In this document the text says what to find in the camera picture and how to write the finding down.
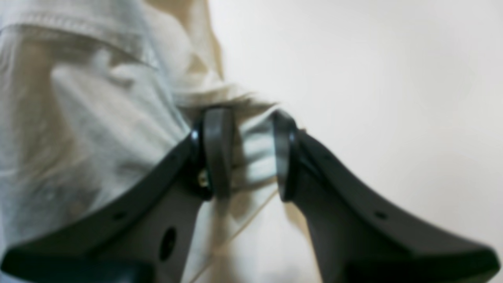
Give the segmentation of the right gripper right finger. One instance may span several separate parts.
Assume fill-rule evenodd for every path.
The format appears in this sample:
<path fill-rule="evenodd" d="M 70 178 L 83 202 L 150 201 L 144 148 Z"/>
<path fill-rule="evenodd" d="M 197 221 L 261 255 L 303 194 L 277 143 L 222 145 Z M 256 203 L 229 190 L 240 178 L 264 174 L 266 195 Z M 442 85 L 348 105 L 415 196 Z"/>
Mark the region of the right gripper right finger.
<path fill-rule="evenodd" d="M 305 217 L 324 283 L 487 283 L 501 269 L 491 247 L 377 194 L 285 111 L 273 127 L 279 194 Z"/>

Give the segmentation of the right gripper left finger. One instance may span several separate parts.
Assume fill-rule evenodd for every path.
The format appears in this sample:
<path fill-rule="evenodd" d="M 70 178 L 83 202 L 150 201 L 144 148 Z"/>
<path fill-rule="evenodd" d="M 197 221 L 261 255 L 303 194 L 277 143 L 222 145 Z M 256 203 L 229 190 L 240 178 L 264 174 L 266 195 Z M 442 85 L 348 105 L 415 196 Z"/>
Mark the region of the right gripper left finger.
<path fill-rule="evenodd" d="M 178 283 L 202 204 L 231 194 L 234 114 L 210 108 L 144 179 L 55 232 L 9 248 L 1 271 L 29 283 Z"/>

